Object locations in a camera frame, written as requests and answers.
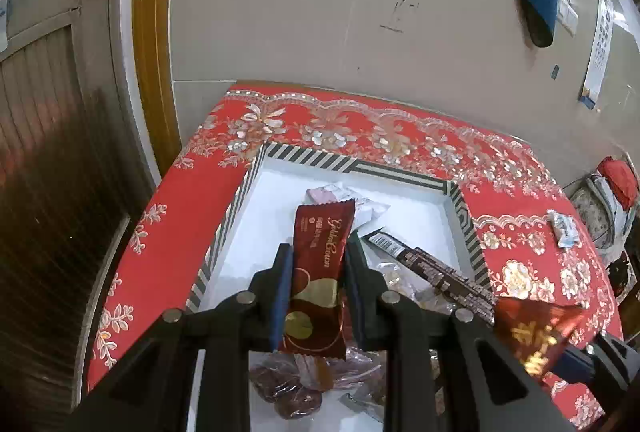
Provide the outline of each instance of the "tray rim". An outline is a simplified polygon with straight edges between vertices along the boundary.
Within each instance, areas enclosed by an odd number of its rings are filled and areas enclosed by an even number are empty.
[[[244,203],[254,183],[255,177],[258,175],[265,157],[336,171],[343,174],[356,172],[376,177],[384,177],[392,181],[399,181],[440,191],[443,195],[450,197],[453,203],[454,211],[458,217],[460,229],[462,230],[462,235],[465,240],[465,246],[469,254],[471,268],[474,272],[473,280],[482,287],[490,289],[488,268],[482,247],[480,246],[480,240],[476,234],[473,219],[469,213],[462,190],[460,190],[460,187],[454,181],[439,179],[425,174],[417,174],[348,155],[326,152],[313,147],[301,147],[287,143],[267,141],[260,146],[254,159],[247,167],[233,199],[226,207],[225,214],[216,228],[211,245],[205,253],[185,302],[184,310],[186,313],[196,313],[199,310],[207,285],[209,285],[211,273],[225,245],[226,237],[236,221],[236,215],[242,203]]]

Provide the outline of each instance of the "white tray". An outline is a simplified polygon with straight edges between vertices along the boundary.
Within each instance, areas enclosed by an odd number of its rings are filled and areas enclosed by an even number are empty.
[[[390,205],[382,217],[361,227],[359,235],[384,226],[409,246],[421,247],[488,287],[482,250],[462,193],[453,182],[314,149],[267,143],[248,168],[216,230],[186,302],[187,312],[211,309],[247,289],[257,271],[272,266],[278,245],[292,243],[296,208],[306,202],[306,190],[337,181],[369,199]],[[364,249],[367,259],[375,261],[372,249]],[[415,285],[427,285],[413,272],[409,274]],[[194,377],[188,430],[193,430],[204,351],[201,356]],[[250,362],[256,358],[257,354],[252,355]],[[318,413],[287,422],[252,387],[252,430],[382,430],[382,424],[373,418],[356,414],[338,402],[342,394],[325,393]]]

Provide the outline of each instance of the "red cloth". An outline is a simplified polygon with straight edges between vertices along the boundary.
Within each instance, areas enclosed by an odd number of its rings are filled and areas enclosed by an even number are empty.
[[[605,157],[598,165],[598,171],[605,177],[625,211],[628,211],[638,197],[638,181],[625,161]]]
[[[264,141],[322,148],[455,180],[498,295],[582,303],[586,316],[572,337],[579,347],[600,329],[622,336],[593,242],[528,145],[383,100],[239,83],[180,152],[136,226],[102,311],[90,388],[164,309],[184,307],[226,207]],[[548,209],[574,217],[580,247],[558,248]],[[575,425],[586,426],[601,412],[584,385],[566,385],[551,374],[545,382]]]

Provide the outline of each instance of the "metal screw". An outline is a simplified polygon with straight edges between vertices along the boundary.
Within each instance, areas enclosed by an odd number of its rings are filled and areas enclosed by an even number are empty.
[[[182,311],[177,309],[176,307],[172,307],[171,309],[166,309],[162,313],[162,320],[166,323],[175,323],[182,318]]]
[[[400,295],[395,291],[385,291],[380,295],[380,298],[385,304],[390,305],[397,304],[400,301]]]
[[[456,309],[456,318],[463,323],[469,323],[474,319],[474,314],[466,307],[460,307],[460,309]]]
[[[251,293],[251,291],[240,291],[236,295],[236,300],[239,304],[244,304],[248,306],[249,304],[253,304],[255,301],[255,295]]]

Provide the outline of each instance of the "tablecloth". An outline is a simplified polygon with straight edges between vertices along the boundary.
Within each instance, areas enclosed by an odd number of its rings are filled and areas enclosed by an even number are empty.
[[[164,309],[185,307],[215,228],[265,141],[316,147],[454,180],[498,295],[582,304],[587,317],[572,336],[579,347],[602,329],[622,336],[615,298],[593,242],[528,145],[384,100],[238,83],[182,149],[135,227],[100,316],[89,389]],[[574,216],[580,246],[558,248],[548,209]],[[567,385],[552,374],[545,382],[578,428],[602,413],[584,385]]]

